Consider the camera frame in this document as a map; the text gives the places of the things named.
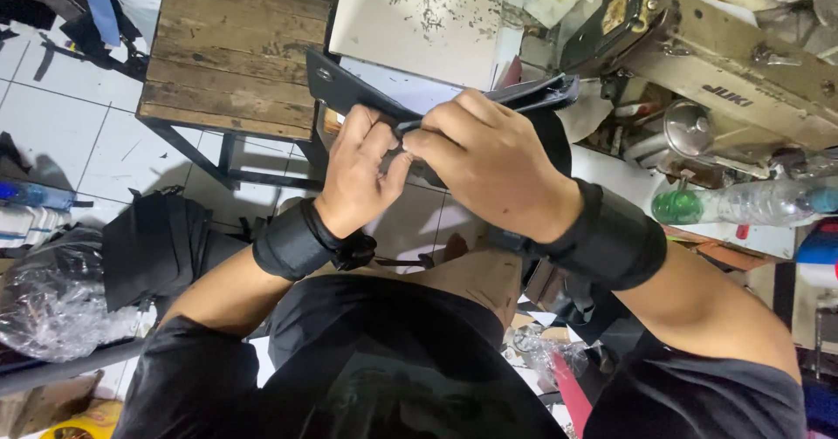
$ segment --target right hand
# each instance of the right hand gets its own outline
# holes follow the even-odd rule
[[[434,107],[404,147],[467,209],[504,230],[551,243],[581,213],[579,187],[550,164],[532,123],[474,89]]]

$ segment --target table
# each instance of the table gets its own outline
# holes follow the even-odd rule
[[[329,19],[321,0],[162,0],[137,118],[231,190],[322,190],[329,155],[315,131],[305,52],[323,50]],[[223,133],[219,164],[173,125]],[[296,144],[310,178],[231,169],[236,136]]]

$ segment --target plastic bottle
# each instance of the plastic bottle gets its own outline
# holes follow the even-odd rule
[[[73,207],[76,193],[31,182],[0,181],[0,199],[28,207],[68,211]]]
[[[675,190],[655,196],[652,215],[663,224],[728,222],[800,226],[838,210],[838,187],[781,179],[719,190]]]

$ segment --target black fabric pile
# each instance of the black fabric pile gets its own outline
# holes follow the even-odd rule
[[[211,230],[212,210],[175,187],[137,197],[103,229],[108,311],[154,302],[158,319],[201,275],[247,243]]]

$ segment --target plastic wrap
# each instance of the plastic wrap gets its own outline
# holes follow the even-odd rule
[[[29,357],[66,362],[135,330],[136,307],[107,312],[97,230],[78,227],[29,251],[0,286],[0,342]]]
[[[565,360],[574,377],[579,377],[588,365],[585,349],[602,345],[599,341],[588,346],[584,341],[563,343],[556,339],[544,339],[540,337],[542,331],[543,329],[533,325],[519,328],[515,333],[514,346],[522,353],[529,353],[529,368],[535,370],[539,378],[551,384],[555,384],[556,376],[562,374],[562,369],[556,369],[557,356]]]

